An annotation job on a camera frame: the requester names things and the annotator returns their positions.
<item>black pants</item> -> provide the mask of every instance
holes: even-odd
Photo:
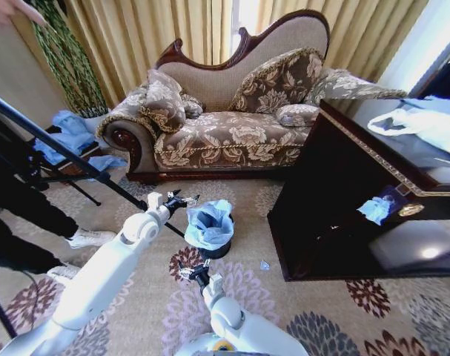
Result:
[[[14,177],[0,179],[0,207],[66,238],[78,229],[75,220],[51,205],[44,194]],[[0,220],[0,266],[41,274],[61,264],[51,252],[14,236]]]

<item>trash can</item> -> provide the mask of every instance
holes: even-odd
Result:
[[[232,206],[227,200],[205,202],[187,210],[185,241],[197,247],[203,259],[218,259],[231,248],[234,233]]]

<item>human hand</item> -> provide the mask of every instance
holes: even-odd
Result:
[[[29,4],[23,0],[0,0],[0,26],[9,25],[10,17],[16,13],[16,10],[25,14],[30,20],[45,26],[47,22],[44,17]]]

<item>rug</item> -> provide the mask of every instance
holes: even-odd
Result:
[[[211,271],[223,275],[227,295],[292,334],[310,355],[450,355],[450,277],[284,282],[265,217],[282,182],[147,186],[129,182],[124,168],[111,173],[113,180],[141,199],[154,190],[165,194],[181,188],[184,196],[200,194],[203,202],[221,198],[231,202],[236,221],[231,250],[211,263]],[[80,186],[102,205],[96,207],[62,184],[52,185],[46,195],[83,228],[118,231],[138,211],[104,185],[81,182]],[[8,211],[0,216],[19,236],[64,261],[82,266],[96,251],[72,250],[62,238]],[[177,211],[171,223],[184,231],[185,210]],[[450,232],[450,222],[441,223]],[[268,271],[260,269],[262,260],[269,264]],[[63,355],[173,355],[190,338],[211,331],[199,287],[179,276],[179,261],[185,266],[201,262],[195,248],[164,228],[110,306],[83,328]],[[31,281],[0,268],[0,301],[19,333],[46,320],[62,294],[62,286],[48,277],[34,277],[39,288],[35,310],[36,288]],[[7,341],[0,324],[0,348]]]

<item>sofa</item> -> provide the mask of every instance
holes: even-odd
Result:
[[[239,29],[241,42],[220,65],[201,65],[174,41],[155,69],[175,79],[184,93],[198,99],[204,112],[186,119],[177,132],[165,132],[149,120],[141,106],[144,83],[127,95],[98,127],[113,148],[129,152],[128,179],[154,183],[175,179],[272,177],[294,164],[311,125],[284,126],[273,113],[230,111],[236,89],[256,67],[296,48],[313,48],[324,59],[329,29],[316,11],[283,16],[258,36]],[[318,107],[321,99],[375,99],[405,96],[358,79],[347,70],[323,68],[301,103]]]

